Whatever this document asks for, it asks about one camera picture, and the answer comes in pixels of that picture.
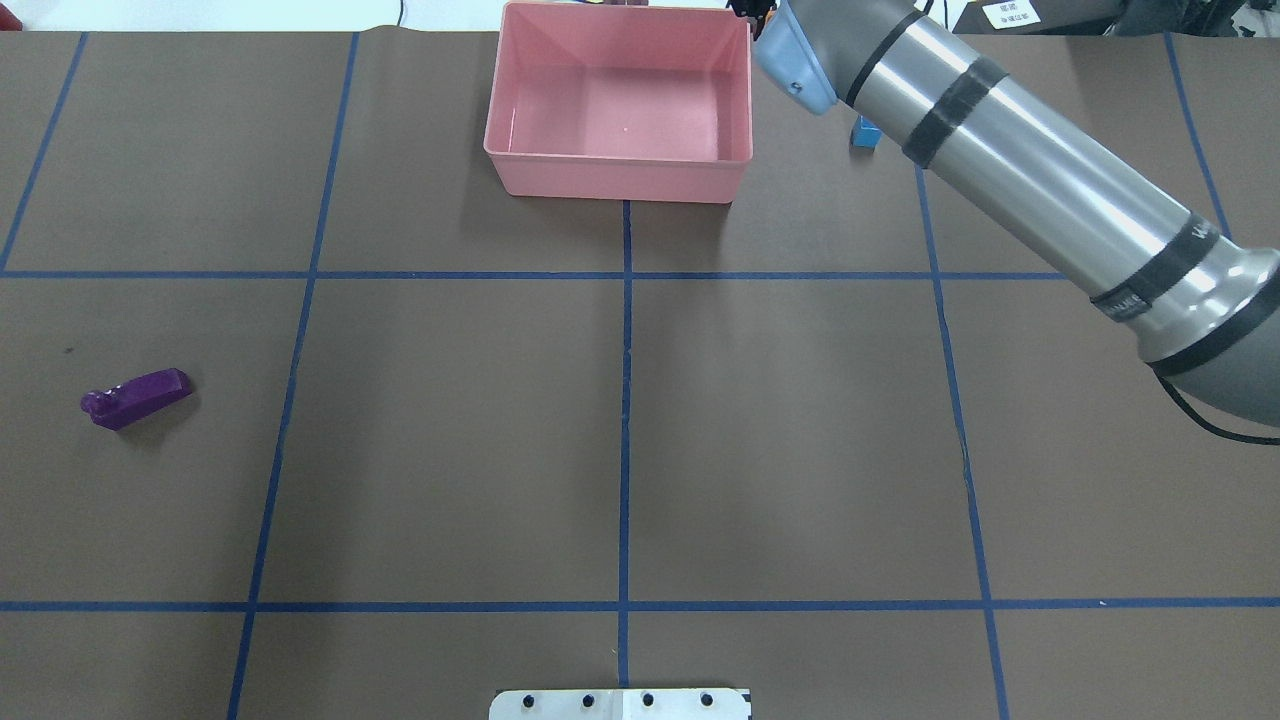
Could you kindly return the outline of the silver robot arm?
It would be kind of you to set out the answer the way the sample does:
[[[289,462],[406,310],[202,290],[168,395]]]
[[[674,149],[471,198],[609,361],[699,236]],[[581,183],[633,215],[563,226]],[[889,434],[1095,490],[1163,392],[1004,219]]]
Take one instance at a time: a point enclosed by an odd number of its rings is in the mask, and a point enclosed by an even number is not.
[[[754,45],[815,115],[878,126],[1130,329],[1176,393],[1276,427],[1276,249],[1244,249],[910,1],[780,1]]]

